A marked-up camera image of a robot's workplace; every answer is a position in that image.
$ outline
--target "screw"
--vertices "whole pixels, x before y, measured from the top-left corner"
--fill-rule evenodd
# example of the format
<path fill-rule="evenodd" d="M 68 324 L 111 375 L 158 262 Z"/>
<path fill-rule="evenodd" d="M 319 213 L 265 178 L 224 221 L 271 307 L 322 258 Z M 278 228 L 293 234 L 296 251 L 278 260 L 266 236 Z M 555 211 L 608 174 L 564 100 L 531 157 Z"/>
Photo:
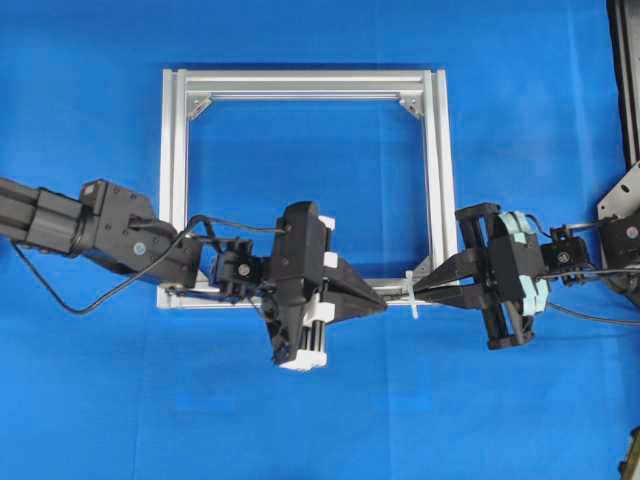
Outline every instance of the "screw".
<path fill-rule="evenodd" d="M 638 233 L 640 232 L 638 232 L 638 229 L 633 225 L 627 228 L 627 237 L 629 237 L 631 240 L 635 240 L 636 238 L 638 238 Z"/>
<path fill-rule="evenodd" d="M 560 263 L 568 263 L 571 260 L 571 256 L 567 252 L 560 252 L 557 259 Z"/>
<path fill-rule="evenodd" d="M 133 246 L 133 253 L 138 256 L 144 255 L 147 252 L 147 246 L 142 242 L 137 242 Z"/>
<path fill-rule="evenodd" d="M 238 267 L 238 275 L 241 277 L 246 277 L 251 273 L 251 268 L 246 263 L 243 263 Z"/>

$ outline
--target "white zip tie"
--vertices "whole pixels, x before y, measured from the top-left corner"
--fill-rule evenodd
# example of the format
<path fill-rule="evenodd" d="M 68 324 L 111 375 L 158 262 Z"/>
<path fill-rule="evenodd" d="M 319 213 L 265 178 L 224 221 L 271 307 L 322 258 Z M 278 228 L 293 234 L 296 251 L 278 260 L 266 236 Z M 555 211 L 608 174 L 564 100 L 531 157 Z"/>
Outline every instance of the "white zip tie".
<path fill-rule="evenodd" d="M 416 297 L 413 294 L 413 270 L 407 270 L 404 272 L 407 282 L 407 293 L 409 294 L 409 305 L 411 306 L 411 316 L 414 320 L 418 319 L 418 304 L 416 303 Z"/>

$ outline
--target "wire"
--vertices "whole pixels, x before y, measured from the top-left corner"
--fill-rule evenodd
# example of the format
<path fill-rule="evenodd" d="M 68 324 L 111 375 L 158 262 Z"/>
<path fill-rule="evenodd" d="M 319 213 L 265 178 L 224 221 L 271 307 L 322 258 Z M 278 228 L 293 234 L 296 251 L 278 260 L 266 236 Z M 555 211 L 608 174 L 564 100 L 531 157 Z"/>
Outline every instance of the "wire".
<path fill-rule="evenodd" d="M 538 231 L 544 235 L 547 238 L 551 238 L 551 235 L 549 235 L 547 232 L 544 231 L 544 229 L 542 228 L 542 225 L 540 224 L 540 220 L 538 220 L 538 217 L 536 217 L 533 213 L 527 213 L 525 215 L 525 217 L 527 217 L 528 219 L 532 220 L 533 223 L 536 224 L 536 228 L 538 229 Z"/>
<path fill-rule="evenodd" d="M 585 313 L 576 312 L 574 310 L 571 310 L 566 307 L 562 307 L 560 305 L 556 305 L 555 303 L 551 303 L 551 302 L 547 302 L 547 305 L 549 305 L 554 310 L 564 313 L 565 315 L 570 315 L 572 317 L 580 318 L 582 320 L 590 320 L 593 322 L 607 323 L 610 325 L 619 325 L 619 326 L 625 326 L 625 327 L 640 327 L 640 321 L 636 321 L 636 320 L 616 320 L 612 318 L 596 317 L 594 315 L 587 315 Z"/>
<path fill-rule="evenodd" d="M 280 232 L 284 232 L 284 230 L 282 230 L 282 229 L 251 227 L 249 225 L 243 225 L 243 224 L 240 224 L 240 223 L 228 222 L 226 220 L 222 220 L 222 219 L 218 219 L 218 218 L 214 218 L 214 217 L 207 217 L 206 215 L 196 215 L 193 218 L 191 218 L 191 220 L 189 220 L 189 223 L 187 224 L 186 228 L 184 230 L 182 230 L 180 233 L 178 233 L 178 235 L 174 238 L 174 240 L 171 242 L 169 247 L 167 247 L 167 249 L 157 259 L 152 261 L 149 265 L 147 265 L 145 268 L 140 270 L 138 273 L 136 273 L 132 277 L 128 278 L 124 282 L 116 285 L 114 288 L 112 288 L 108 292 L 106 292 L 103 295 L 101 295 L 95 302 L 93 302 L 92 304 L 90 304 L 90 305 L 88 305 L 88 306 L 86 306 L 84 308 L 74 308 L 74 307 L 69 306 L 60 297 L 60 295 L 58 295 L 58 293 L 53 289 L 53 287 L 51 285 L 49 285 L 49 282 L 47 282 L 47 280 L 42 276 L 42 274 L 36 269 L 36 267 L 33 265 L 33 263 L 31 263 L 31 260 L 29 260 L 29 258 L 27 258 L 27 256 L 24 254 L 22 249 L 18 246 L 18 244 L 16 242 L 11 242 L 11 245 L 13 246 L 13 248 L 16 251 L 16 253 L 18 254 L 18 256 L 27 265 L 29 270 L 31 270 L 31 273 L 33 273 L 35 275 L 35 277 L 40 281 L 40 283 L 42 283 L 42 285 L 47 289 L 47 291 L 51 294 L 51 296 L 53 296 L 53 298 L 56 300 L 56 302 L 58 302 L 60 304 L 60 306 L 62 308 L 64 308 L 67 312 L 69 312 L 69 313 L 71 313 L 73 315 L 86 315 L 87 313 L 90 313 L 90 312 L 94 311 L 96 308 L 98 308 L 100 305 L 102 305 L 104 302 L 109 300 L 114 295 L 120 293 L 122 290 L 124 290 L 125 288 L 130 286 L 132 283 L 140 280 L 144 275 L 146 275 L 148 272 L 150 272 L 156 266 L 158 266 L 161 262 L 163 262 L 171 254 L 173 249 L 176 248 L 180 244 L 180 242 L 182 242 L 182 240 L 184 240 L 185 237 L 189 233 L 191 233 L 191 231 L 199 223 L 203 223 L 203 224 L 205 224 L 205 226 L 207 226 L 207 224 L 211 223 L 211 222 L 213 222 L 213 223 L 223 223 L 224 222 L 224 225 L 228 225 L 228 226 L 231 226 L 231 227 L 239 228 L 241 230 L 249 230 L 249 231 L 253 231 L 253 232 L 261 232 L 261 233 L 268 233 L 268 232 L 280 233 Z M 137 227 L 138 228 L 146 228 L 146 227 L 150 226 L 151 224 L 155 224 L 155 223 L 157 223 L 157 222 L 148 222 L 146 224 L 139 224 Z M 207 233 L 209 233 L 209 234 L 213 233 L 213 229 L 210 228 L 210 225 L 208 225 Z"/>
<path fill-rule="evenodd" d="M 574 275 L 585 275 L 585 274 L 606 276 L 606 275 L 613 275 L 616 273 L 640 274 L 640 268 L 606 268 L 603 270 L 571 270 L 568 272 L 558 272 L 558 273 L 549 273 L 546 275 L 538 275 L 536 279 L 544 278 L 546 280 L 552 280 L 554 278 L 573 277 Z"/>
<path fill-rule="evenodd" d="M 205 226 L 211 226 L 211 223 L 217 223 L 219 225 L 226 225 L 227 227 L 232 227 L 232 228 L 237 228 L 238 230 L 244 230 L 247 232 L 254 232 L 254 233 L 286 233 L 285 229 L 282 228 L 273 228 L 273 227 L 254 227 L 252 225 L 246 225 L 244 223 L 236 223 L 236 222 L 231 222 L 229 220 L 225 220 L 224 218 L 218 218 L 218 217 L 208 217 L 206 215 L 197 215 L 196 217 L 198 217 L 200 219 L 200 222 L 204 223 Z M 166 225 L 163 222 L 159 222 L 159 221 L 151 221 L 151 222 L 139 222 L 139 223 L 130 223 L 129 227 L 131 228 L 153 228 L 155 226 L 158 225 Z"/>

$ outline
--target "blue fabric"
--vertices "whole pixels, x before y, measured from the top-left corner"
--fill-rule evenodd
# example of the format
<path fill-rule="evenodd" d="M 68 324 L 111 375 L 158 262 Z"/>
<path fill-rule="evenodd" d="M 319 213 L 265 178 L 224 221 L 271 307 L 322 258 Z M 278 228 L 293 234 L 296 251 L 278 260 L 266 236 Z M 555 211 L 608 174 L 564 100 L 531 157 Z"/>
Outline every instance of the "blue fabric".
<path fill-rule="evenodd" d="M 158 193 L 161 69 L 444 67 L 457 205 L 594 217 L 624 172 L 604 1 L 0 5 L 0 175 Z M 220 104 L 194 124 L 192 213 L 337 216 L 336 249 L 397 275 L 427 248 L 417 123 L 394 104 Z M 266 253 L 270 240 L 258 239 Z M 80 305 L 118 279 L 39 256 Z M 0 243 L 0 478 L 615 478 L 640 423 L 632 330 L 547 312 L 488 352 L 476 312 L 330 328 L 330 365 L 275 369 L 251 311 L 161 312 L 136 285 L 87 318 Z M 555 288 L 637 317 L 603 286 Z"/>

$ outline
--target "aluminum frame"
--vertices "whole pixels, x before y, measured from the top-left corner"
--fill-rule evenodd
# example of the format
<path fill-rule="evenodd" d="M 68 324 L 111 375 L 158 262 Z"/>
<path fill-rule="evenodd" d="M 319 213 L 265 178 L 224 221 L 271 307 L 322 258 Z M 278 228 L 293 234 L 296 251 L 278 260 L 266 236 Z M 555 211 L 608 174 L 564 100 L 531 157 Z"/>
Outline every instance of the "aluminum frame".
<path fill-rule="evenodd" d="M 458 252 L 453 165 L 444 70 L 163 70 L 160 155 L 161 220 L 178 231 L 187 223 L 189 123 L 215 101 L 239 100 L 395 100 L 422 123 L 427 203 L 427 257 L 407 275 L 418 279 Z M 378 293 L 402 294 L 390 305 L 425 304 L 409 300 L 407 278 L 367 279 Z M 194 291 L 215 293 L 200 273 Z M 178 297 L 159 287 L 159 308 L 251 307 Z"/>

